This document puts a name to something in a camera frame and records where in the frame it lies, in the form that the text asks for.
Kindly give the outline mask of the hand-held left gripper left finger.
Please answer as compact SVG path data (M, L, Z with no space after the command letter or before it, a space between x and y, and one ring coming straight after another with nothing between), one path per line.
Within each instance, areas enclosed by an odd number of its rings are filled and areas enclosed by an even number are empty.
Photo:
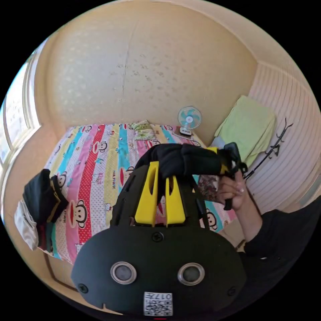
M135 221L138 225L155 226L158 204L158 169L158 161L151 162L146 168L147 172L135 213Z

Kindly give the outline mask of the person's right hand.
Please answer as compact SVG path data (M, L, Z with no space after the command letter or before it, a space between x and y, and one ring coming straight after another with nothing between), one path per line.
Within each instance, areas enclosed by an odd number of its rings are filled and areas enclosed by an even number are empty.
M234 178L223 176L219 179L216 199L223 205L231 200L231 207L235 213L240 212L246 205L250 197L240 170L235 173Z

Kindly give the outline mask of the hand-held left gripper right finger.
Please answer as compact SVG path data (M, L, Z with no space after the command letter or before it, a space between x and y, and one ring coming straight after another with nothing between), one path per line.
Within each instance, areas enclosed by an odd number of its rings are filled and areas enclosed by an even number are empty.
M184 224L185 211L179 190L179 184L175 176L166 179L165 203L167 225Z

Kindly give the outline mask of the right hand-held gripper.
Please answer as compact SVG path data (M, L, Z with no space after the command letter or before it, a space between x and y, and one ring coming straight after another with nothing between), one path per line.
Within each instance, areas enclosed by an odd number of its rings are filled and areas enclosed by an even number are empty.
M208 147L207 150L218 153L217 147ZM235 173L241 171L244 175L247 171L247 165L242 162L239 158L231 157L231 160L221 160L221 170L220 173L223 176L235 180ZM232 209L232 198L225 200L224 210L229 211Z

